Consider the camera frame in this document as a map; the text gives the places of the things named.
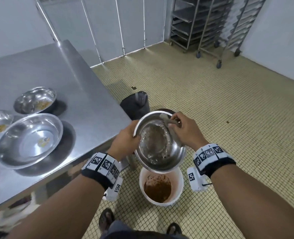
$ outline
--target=wrist strap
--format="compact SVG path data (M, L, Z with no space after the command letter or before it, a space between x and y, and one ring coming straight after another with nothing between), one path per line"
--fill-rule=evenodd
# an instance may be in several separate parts
M121 165L108 154L95 153L82 168L82 175L100 183L105 190L115 184Z
M218 168L224 165L236 164L233 157L216 143L199 148L193 156L193 161L200 174L205 174L208 177L211 177Z

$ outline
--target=beige floor tile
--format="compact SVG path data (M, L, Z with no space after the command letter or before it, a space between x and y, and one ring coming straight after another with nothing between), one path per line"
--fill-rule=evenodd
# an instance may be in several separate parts
M152 110L169 108L195 119L209 141L223 146L244 171L294 207L294 81L231 53L221 69L215 64L210 56L196 59L194 52L160 43L93 71L119 102L143 90ZM84 238L99 238L98 218L107 206L135 230L165 232L175 221L190 238L243 238L212 187L191 191L186 170L192 165L188 151L181 166L184 191L176 205L166 208L153 206L141 194L141 165L123 171L118 200L101 202Z

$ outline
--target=trash bag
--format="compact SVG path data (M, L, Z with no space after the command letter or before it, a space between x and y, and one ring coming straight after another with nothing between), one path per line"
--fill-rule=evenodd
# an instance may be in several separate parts
M144 91L126 97L121 101L120 106L131 120L139 120L150 112L148 95Z

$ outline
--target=forearm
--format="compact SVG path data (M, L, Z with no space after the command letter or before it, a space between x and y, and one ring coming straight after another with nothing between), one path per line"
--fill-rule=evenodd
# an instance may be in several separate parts
M79 175L26 217L8 238L82 238L103 195L98 182Z
M294 209L236 165L219 168L211 181L245 238L294 238Z

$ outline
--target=foot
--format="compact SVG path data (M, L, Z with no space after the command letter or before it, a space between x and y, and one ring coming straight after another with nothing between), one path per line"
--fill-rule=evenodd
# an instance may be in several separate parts
M169 235L179 235L179 234L182 234L182 231L181 231L180 226L177 223L173 222L168 226L167 234L169 234Z
M110 208L106 208L103 210L99 217L98 227L101 233L107 231L110 225L114 222L115 217Z

